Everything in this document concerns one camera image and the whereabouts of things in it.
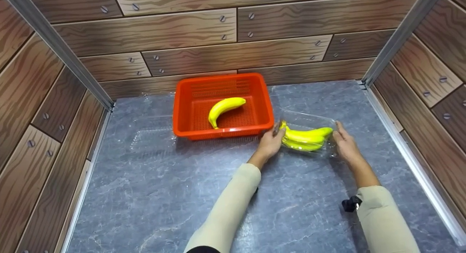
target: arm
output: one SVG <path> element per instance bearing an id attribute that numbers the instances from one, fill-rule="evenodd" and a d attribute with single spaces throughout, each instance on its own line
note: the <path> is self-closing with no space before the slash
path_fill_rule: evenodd
<path id="1" fill-rule="evenodd" d="M 185 253 L 198 246 L 208 246 L 221 253 L 230 252 L 236 230 L 261 181 L 261 170 L 267 160 L 278 152 L 281 139 L 285 135 L 285 130 L 281 130 L 275 137 L 272 132 L 273 129 L 263 135 L 248 162 L 235 172 L 208 218 L 191 236 Z"/>
<path id="2" fill-rule="evenodd" d="M 346 161 L 358 187 L 357 196 L 363 201 L 358 218 L 372 253 L 419 252 L 416 240 L 404 221 L 390 192 L 380 185 L 371 166 L 361 155 L 353 137 L 337 122 L 333 132 L 338 153 Z"/>

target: marble surface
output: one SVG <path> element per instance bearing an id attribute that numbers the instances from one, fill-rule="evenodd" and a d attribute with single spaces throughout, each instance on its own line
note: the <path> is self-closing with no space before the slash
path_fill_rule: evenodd
<path id="1" fill-rule="evenodd" d="M 356 82 L 269 87 L 274 113 L 289 109 L 344 122 L 393 194 L 422 252 L 456 246 Z M 69 253 L 182 252 L 258 140 L 189 142 L 171 131 L 173 95 L 121 99 L 105 132 Z M 236 234 L 234 253 L 366 252 L 356 192 L 338 160 L 280 152 Z"/>

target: wall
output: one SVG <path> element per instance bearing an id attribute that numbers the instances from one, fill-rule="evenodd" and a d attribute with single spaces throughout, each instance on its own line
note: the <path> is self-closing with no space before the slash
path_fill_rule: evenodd
<path id="1" fill-rule="evenodd" d="M 438 0 L 375 93 L 466 231 L 466 0 Z"/>
<path id="2" fill-rule="evenodd" d="M 6 0 L 0 44 L 0 252 L 53 252 L 103 107 Z"/>
<path id="3" fill-rule="evenodd" d="M 33 0 L 112 99 L 183 78 L 360 79 L 416 0 Z"/>

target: person's left hand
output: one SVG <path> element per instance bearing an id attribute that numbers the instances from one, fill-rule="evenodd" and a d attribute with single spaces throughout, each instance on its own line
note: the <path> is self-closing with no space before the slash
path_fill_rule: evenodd
<path id="1" fill-rule="evenodd" d="M 277 124 L 274 125 L 270 130 L 265 132 L 261 138 L 261 142 L 257 147 L 257 150 L 249 159 L 248 163 L 255 165 L 257 168 L 262 169 L 263 165 L 267 160 L 273 157 L 281 146 L 281 139 L 285 136 L 285 128 L 282 128 L 278 131 L 276 136 L 273 136 L 273 129 L 277 127 Z"/>

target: black clip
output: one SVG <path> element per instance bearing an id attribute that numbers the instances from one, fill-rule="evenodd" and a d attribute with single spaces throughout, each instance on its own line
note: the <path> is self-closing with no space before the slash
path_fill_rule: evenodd
<path id="1" fill-rule="evenodd" d="M 354 212 L 354 210 L 358 210 L 359 206 L 363 203 L 356 195 L 352 196 L 349 199 L 345 199 L 341 202 L 343 209 L 345 212 Z"/>

